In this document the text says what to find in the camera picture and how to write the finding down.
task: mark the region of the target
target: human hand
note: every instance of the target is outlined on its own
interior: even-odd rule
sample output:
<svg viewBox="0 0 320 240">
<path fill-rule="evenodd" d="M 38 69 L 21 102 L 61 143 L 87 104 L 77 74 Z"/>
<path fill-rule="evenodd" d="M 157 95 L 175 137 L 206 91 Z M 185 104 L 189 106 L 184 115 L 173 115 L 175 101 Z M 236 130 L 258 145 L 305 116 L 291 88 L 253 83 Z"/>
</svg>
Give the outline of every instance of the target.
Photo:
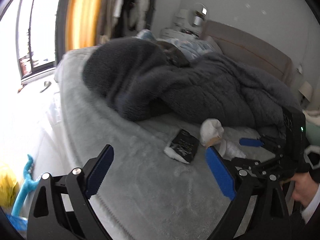
<svg viewBox="0 0 320 240">
<path fill-rule="evenodd" d="M 316 195 L 319 184 L 311 178 L 309 173 L 296 173 L 290 180 L 295 181 L 292 198 L 306 208 Z"/>
</svg>

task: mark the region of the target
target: hanging clothes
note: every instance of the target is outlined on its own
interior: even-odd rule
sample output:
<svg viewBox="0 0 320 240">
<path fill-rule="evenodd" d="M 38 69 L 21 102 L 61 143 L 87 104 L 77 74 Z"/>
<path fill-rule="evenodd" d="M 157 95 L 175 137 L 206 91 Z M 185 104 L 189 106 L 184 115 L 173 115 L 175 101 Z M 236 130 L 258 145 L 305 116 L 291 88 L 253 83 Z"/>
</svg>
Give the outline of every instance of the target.
<svg viewBox="0 0 320 240">
<path fill-rule="evenodd" d="M 145 29 L 151 30 L 151 24 L 153 20 L 153 12 L 155 11 L 156 0 L 149 0 L 149 10 L 146 13 L 146 26 Z"/>
<path fill-rule="evenodd" d="M 107 13 L 106 13 L 106 25 L 104 27 L 104 35 L 100 36 L 100 44 L 105 44 L 107 41 L 111 39 L 112 30 L 115 27 L 115 24 L 113 23 L 115 21 L 118 21 L 118 18 L 115 19 L 114 17 L 116 2 L 117 0 L 108 0 Z"/>
<path fill-rule="evenodd" d="M 118 23 L 115 26 L 115 30 L 113 32 L 112 38 L 121 38 L 124 37 L 124 14 L 129 18 L 130 10 L 134 7 L 134 3 L 136 0 L 124 0 L 123 6 L 121 10 L 121 15 L 118 19 Z"/>
<path fill-rule="evenodd" d="M 124 0 L 116 0 L 116 2 L 115 2 L 114 11 L 113 11 L 112 29 L 118 23 L 118 19 L 121 15 L 121 9 L 123 6 L 123 2 L 124 2 Z"/>
<path fill-rule="evenodd" d="M 136 0 L 130 11 L 128 20 L 129 30 L 142 31 L 146 26 L 146 13 L 149 9 L 149 0 Z"/>
</svg>

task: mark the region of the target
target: blue stuffed toy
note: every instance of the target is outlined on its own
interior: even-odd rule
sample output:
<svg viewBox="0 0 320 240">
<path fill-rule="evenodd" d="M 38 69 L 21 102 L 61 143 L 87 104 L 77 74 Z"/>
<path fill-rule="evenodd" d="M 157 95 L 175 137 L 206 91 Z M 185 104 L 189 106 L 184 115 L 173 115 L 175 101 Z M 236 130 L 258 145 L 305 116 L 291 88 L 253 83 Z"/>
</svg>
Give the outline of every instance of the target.
<svg viewBox="0 0 320 240">
<path fill-rule="evenodd" d="M 31 174 L 29 172 L 31 166 L 33 165 L 33 158 L 28 155 L 28 161 L 27 164 L 24 166 L 23 169 L 23 178 L 24 182 L 22 184 L 21 190 L 18 193 L 18 196 L 16 198 L 16 201 L 14 202 L 13 208 L 12 208 L 12 216 L 19 216 L 20 210 L 22 208 L 22 205 L 27 197 L 27 195 L 36 189 L 36 187 L 39 184 L 39 179 L 34 181 L 31 177 Z"/>
</svg>

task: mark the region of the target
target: pillow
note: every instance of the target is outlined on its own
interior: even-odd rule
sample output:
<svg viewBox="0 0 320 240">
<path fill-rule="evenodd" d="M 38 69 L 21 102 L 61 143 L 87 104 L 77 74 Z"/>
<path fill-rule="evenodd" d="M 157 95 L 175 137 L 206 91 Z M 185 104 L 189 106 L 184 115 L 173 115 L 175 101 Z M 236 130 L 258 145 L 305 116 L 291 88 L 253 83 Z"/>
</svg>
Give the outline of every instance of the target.
<svg viewBox="0 0 320 240">
<path fill-rule="evenodd" d="M 207 36 L 204 40 L 210 43 L 217 53 L 223 54 L 219 45 L 214 41 L 214 39 L 211 36 Z"/>
</svg>

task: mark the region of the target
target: orange curtain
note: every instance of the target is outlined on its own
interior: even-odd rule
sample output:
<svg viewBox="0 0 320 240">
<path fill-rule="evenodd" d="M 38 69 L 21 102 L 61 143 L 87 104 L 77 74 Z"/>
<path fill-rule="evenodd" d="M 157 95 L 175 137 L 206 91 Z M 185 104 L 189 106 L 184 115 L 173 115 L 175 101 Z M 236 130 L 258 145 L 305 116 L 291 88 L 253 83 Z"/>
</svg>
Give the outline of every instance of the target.
<svg viewBox="0 0 320 240">
<path fill-rule="evenodd" d="M 101 0 L 69 0 L 66 51 L 94 46 Z"/>
</svg>

